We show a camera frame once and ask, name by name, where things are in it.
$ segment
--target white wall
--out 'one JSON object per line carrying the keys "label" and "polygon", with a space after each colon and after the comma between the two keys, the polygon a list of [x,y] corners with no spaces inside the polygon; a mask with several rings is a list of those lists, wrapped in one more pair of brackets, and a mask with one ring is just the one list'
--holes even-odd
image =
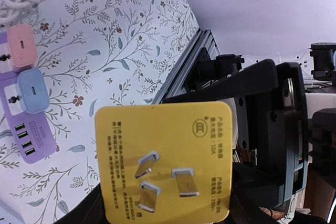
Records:
{"label": "white wall", "polygon": [[221,53],[309,58],[313,42],[336,41],[336,0],[188,0]]}

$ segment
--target leaf pattern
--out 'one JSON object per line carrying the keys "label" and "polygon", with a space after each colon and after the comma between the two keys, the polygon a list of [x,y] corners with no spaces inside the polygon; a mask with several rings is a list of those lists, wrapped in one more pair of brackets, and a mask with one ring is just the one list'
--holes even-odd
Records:
{"label": "leaf pattern", "polygon": [[96,105],[98,98],[96,98],[90,105],[89,116],[92,117],[94,114],[94,107]]}
{"label": "leaf pattern", "polygon": [[39,205],[41,205],[43,203],[44,199],[41,198],[37,201],[32,201],[32,202],[29,202],[27,203],[28,205],[32,206],[32,207],[38,207]]}
{"label": "leaf pattern", "polygon": [[92,56],[97,56],[97,55],[100,55],[100,51],[98,49],[95,49],[95,50],[89,51],[88,54]]}
{"label": "leaf pattern", "polygon": [[186,0],[42,0],[20,22],[35,33],[57,152],[26,165],[0,114],[0,198],[26,223],[54,223],[99,183],[95,112],[151,104],[198,24]]}
{"label": "leaf pattern", "polygon": [[77,153],[77,152],[84,152],[85,151],[85,146],[82,144],[76,145],[71,147],[68,151]]}

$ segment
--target blue usb charger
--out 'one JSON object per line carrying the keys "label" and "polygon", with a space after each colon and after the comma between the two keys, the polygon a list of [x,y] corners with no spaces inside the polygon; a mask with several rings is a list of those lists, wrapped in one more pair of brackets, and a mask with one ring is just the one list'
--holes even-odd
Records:
{"label": "blue usb charger", "polygon": [[17,83],[20,103],[25,112],[37,114],[49,107],[49,95],[40,70],[29,69],[19,73]]}

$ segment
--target black clamp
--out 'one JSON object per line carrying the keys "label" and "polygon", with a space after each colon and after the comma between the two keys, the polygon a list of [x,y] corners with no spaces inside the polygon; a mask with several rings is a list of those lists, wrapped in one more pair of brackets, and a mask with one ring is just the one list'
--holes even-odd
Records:
{"label": "black clamp", "polygon": [[314,58],[314,70],[311,71],[314,79],[332,81],[332,72],[335,70],[334,54],[336,43],[311,44],[310,56]]}
{"label": "black clamp", "polygon": [[244,58],[241,55],[219,55],[211,60],[206,48],[202,48],[194,63],[190,75],[186,78],[185,87],[187,91],[199,90],[204,84],[210,81],[226,78],[242,69]]}

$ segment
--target metal prong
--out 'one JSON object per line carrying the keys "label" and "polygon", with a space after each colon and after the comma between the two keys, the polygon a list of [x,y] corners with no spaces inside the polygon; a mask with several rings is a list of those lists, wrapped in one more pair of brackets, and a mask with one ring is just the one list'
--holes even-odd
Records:
{"label": "metal prong", "polygon": [[180,197],[192,197],[200,195],[193,176],[190,173],[176,173],[176,181]]}
{"label": "metal prong", "polygon": [[138,207],[147,212],[154,212],[156,205],[156,197],[161,193],[160,187],[154,186],[146,181],[140,185],[141,196]]}
{"label": "metal prong", "polygon": [[137,172],[135,173],[135,178],[140,178],[141,176],[150,173],[154,164],[154,159],[148,159],[145,163],[140,164]]}

